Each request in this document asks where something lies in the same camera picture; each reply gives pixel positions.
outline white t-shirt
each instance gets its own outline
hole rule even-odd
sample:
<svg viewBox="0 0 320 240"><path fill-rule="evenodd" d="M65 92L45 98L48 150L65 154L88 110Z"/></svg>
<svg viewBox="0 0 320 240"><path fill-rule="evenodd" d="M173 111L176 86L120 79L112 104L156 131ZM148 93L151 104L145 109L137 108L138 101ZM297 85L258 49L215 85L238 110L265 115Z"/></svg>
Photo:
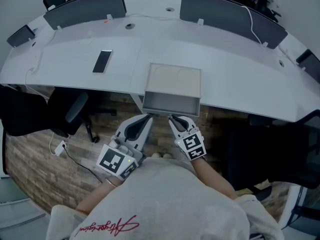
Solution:
<svg viewBox="0 0 320 240"><path fill-rule="evenodd" d="M173 159L147 158L88 216L62 205L53 207L46 239L248 240L253 237L284 239L277 222L255 196L231 200L205 186L186 164Z"/></svg>

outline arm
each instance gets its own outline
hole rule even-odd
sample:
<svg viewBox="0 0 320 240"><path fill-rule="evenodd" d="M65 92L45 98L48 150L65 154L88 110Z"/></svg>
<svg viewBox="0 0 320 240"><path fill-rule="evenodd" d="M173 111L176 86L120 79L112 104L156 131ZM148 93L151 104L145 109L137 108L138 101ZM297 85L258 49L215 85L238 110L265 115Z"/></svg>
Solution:
<svg viewBox="0 0 320 240"><path fill-rule="evenodd" d="M192 160L191 164L199 180L206 186L215 189L232 200L238 198L231 184L217 173L204 159L198 158Z"/></svg>
<svg viewBox="0 0 320 240"><path fill-rule="evenodd" d="M108 180L116 186L120 186L123 181L116 177L109 177ZM115 187L107 180L88 194L75 208L76 211L88 215Z"/></svg>

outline white desk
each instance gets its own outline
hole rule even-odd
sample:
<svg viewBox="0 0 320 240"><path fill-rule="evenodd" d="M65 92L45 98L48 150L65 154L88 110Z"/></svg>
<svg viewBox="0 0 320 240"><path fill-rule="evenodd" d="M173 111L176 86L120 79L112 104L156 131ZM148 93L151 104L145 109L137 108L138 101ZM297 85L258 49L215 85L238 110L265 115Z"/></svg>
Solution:
<svg viewBox="0 0 320 240"><path fill-rule="evenodd" d="M28 42L11 51L0 84L25 84L28 69L35 67L27 84L128 93L141 107L138 96L144 95L149 64L160 63L202 69L204 105L291 122L320 108L319 84L279 49L262 49L242 36L181 21L181 0L125 0L125 4L125 18L56 32L43 17L34 20L29 26L38 28L35 45ZM125 28L132 23L133 29ZM290 34L280 46L295 58L305 50ZM114 53L106 72L95 75L92 70L102 49Z"/></svg>

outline smartphone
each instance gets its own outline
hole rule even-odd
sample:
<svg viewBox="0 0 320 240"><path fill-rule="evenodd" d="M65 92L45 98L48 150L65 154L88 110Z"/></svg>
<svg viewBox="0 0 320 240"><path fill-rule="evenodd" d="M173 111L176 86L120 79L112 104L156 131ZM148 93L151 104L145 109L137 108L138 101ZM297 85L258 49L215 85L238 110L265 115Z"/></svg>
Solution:
<svg viewBox="0 0 320 240"><path fill-rule="evenodd" d="M112 54L112 50L102 50L93 68L93 73L104 73Z"/></svg>

